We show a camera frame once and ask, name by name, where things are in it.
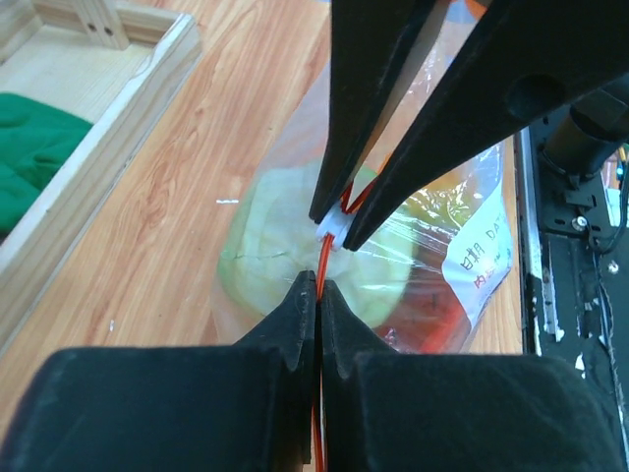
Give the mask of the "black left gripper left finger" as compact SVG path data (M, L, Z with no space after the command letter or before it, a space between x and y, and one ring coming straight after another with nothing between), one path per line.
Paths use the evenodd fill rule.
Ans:
M311 459L315 276L239 341L50 355L1 446L5 471L298 471Z

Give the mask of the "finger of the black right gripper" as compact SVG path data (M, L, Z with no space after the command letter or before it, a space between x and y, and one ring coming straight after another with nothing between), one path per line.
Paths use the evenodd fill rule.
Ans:
M337 0L331 7L328 135L309 217L353 182L436 42L445 1Z
M625 1L493 1L361 205L358 250L425 184L628 72Z

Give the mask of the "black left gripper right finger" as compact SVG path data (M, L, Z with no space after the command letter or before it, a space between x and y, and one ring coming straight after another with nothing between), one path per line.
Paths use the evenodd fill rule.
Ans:
M620 442L563 360L402 354L327 281L320 302L330 471L620 471Z

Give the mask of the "green cabbage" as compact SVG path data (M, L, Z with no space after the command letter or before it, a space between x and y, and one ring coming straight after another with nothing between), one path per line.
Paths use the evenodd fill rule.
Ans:
M308 217L318 161L258 175L238 207L218 262L224 290L254 316L269 314L296 275L316 270L321 244ZM366 325L382 325L398 305L414 264L413 219L394 212L356 252L330 255L326 275Z

